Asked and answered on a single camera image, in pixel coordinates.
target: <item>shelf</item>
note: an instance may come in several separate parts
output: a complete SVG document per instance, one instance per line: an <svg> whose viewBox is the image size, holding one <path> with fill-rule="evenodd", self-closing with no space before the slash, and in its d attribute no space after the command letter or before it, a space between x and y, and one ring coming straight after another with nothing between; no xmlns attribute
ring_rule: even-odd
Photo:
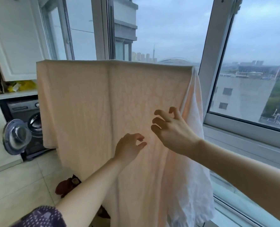
<svg viewBox="0 0 280 227"><path fill-rule="evenodd" d="M23 97L23 96L32 96L32 95L37 95L37 94L38 94L37 90L0 93L0 99L17 98L17 97Z"/></svg>

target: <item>purple polka dot sleeve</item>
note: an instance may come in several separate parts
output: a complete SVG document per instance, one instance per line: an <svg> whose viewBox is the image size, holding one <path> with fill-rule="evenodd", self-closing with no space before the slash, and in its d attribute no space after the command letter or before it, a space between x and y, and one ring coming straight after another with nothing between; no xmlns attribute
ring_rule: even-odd
<svg viewBox="0 0 280 227"><path fill-rule="evenodd" d="M52 206L40 206L11 227L66 227L62 214Z"/></svg>

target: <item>hand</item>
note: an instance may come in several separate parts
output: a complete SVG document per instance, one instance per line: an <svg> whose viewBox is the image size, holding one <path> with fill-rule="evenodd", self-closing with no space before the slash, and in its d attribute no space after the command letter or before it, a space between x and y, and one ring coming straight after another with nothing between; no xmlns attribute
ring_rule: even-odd
<svg viewBox="0 0 280 227"><path fill-rule="evenodd" d="M126 134L119 140L115 150L115 159L123 162L124 166L127 166L133 161L139 152L147 145L146 142L142 142L144 136L137 134ZM139 140L142 143L136 145L136 141Z"/></svg>
<svg viewBox="0 0 280 227"><path fill-rule="evenodd" d="M168 149L186 155L195 147L200 138L190 129L177 108L170 107L169 113L173 113L174 118L165 111L156 110L154 114L163 119L154 118L151 130Z"/></svg>

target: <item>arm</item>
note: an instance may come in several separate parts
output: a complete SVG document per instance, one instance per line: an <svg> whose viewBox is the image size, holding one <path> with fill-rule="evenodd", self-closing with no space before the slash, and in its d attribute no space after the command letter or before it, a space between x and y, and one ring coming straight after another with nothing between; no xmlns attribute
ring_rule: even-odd
<svg viewBox="0 0 280 227"><path fill-rule="evenodd" d="M143 139L141 134L126 134L118 142L115 156L56 205L67 226L89 226L119 173L146 146Z"/></svg>
<svg viewBox="0 0 280 227"><path fill-rule="evenodd" d="M280 169L241 156L199 138L178 109L156 110L152 131L172 151L214 171L280 220Z"/></svg>

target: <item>finger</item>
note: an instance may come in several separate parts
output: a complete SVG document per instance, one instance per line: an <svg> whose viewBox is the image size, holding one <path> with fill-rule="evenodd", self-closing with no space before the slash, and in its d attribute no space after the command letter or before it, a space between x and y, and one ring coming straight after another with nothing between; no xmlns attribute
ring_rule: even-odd
<svg viewBox="0 0 280 227"><path fill-rule="evenodd" d="M162 129L164 129L167 126L166 122L163 119L161 119L160 117L154 118L152 122L157 124Z"/></svg>
<svg viewBox="0 0 280 227"><path fill-rule="evenodd" d="M171 117L169 116L169 114L167 114L165 111L162 110L155 110L155 115L160 115L166 122L170 122L171 121Z"/></svg>
<svg viewBox="0 0 280 227"><path fill-rule="evenodd" d="M138 147L139 150L142 150L146 145L147 145L146 142L142 142L137 147Z"/></svg>
<svg viewBox="0 0 280 227"><path fill-rule="evenodd" d="M153 133L155 133L158 137L160 137L161 134L161 128L159 128L157 125L153 124L151 127L151 130Z"/></svg>
<svg viewBox="0 0 280 227"><path fill-rule="evenodd" d="M176 107L170 107L169 113L173 113L175 119L182 119L181 113Z"/></svg>
<svg viewBox="0 0 280 227"><path fill-rule="evenodd" d="M144 136L140 133L136 133L136 134L133 134L133 136L135 137L136 140L139 140L139 141L143 141L144 139Z"/></svg>

